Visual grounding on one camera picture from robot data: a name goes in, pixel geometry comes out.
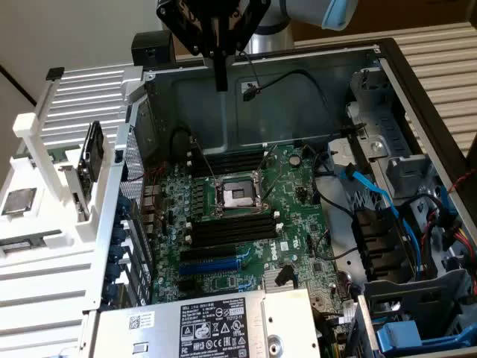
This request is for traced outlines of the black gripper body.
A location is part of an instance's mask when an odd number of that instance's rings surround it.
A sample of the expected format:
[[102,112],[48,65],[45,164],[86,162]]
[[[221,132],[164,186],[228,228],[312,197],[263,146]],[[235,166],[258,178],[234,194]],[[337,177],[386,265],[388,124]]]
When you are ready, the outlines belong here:
[[158,1],[157,16],[194,56],[227,56],[243,50],[258,28],[269,1]]

